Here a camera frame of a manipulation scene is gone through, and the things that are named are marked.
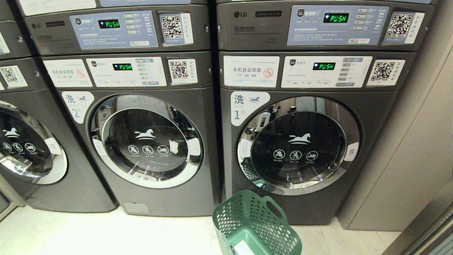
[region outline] plastic basket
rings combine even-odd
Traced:
[[[224,255],[300,255],[302,252],[299,236],[269,196],[240,191],[218,205],[212,219]]]

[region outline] white floor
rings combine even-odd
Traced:
[[[400,232],[293,226],[303,255],[379,255]],[[167,218],[16,208],[0,222],[1,255],[221,255],[211,217]]]

